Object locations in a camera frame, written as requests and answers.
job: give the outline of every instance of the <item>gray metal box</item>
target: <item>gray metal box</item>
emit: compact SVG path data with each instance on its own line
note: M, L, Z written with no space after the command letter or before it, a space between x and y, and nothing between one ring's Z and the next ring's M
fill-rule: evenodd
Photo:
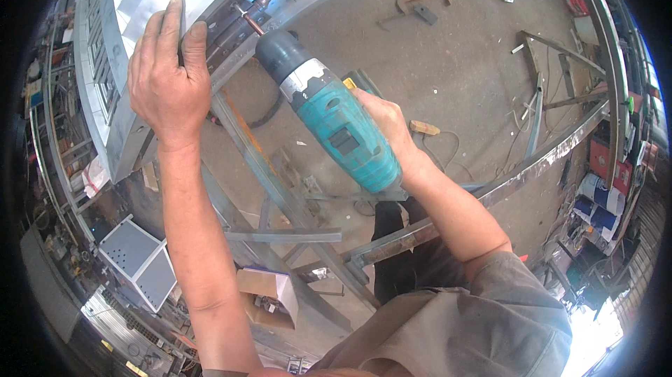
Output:
M158 313L177 283L166 242L159 241L127 216L100 242L103 257L133 285L146 307Z

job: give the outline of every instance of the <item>hole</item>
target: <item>hole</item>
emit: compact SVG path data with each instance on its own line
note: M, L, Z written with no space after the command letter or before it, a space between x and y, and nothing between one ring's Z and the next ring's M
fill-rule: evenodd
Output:
M327 103L327 110L333 109L337 105L339 105L341 101L338 98L331 99L329 103Z

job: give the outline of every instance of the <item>person's right arm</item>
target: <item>person's right arm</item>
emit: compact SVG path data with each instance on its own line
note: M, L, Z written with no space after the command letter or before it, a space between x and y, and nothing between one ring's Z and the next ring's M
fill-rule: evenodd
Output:
M512 251L497 220L469 192L443 174L415 146L397 104L361 89L353 94L377 123L397 155L404 175L402 187L423 206L451 253L464 264L473 282L485 260L500 251Z

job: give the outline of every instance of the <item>forearm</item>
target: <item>forearm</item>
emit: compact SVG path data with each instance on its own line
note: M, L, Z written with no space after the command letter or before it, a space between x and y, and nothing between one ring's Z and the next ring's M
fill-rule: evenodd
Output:
M415 170L404 187L429 214L452 255L465 263L472 279L479 258L493 251L511 250L506 233L470 193L443 174L418 150Z
M168 249L204 368L250 372L261 364L231 251L201 176L199 148L159 150Z

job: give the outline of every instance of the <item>black pants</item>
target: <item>black pants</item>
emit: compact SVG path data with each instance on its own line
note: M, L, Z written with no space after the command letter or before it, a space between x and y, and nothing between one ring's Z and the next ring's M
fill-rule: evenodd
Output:
M413 198L400 202L408 212L408 222L413 224L427 217L422 206ZM401 208L396 202L376 204L376 222L371 241L404 228ZM468 287L462 264L458 262L441 238L407 250L375 265L374 295L381 304L418 288Z

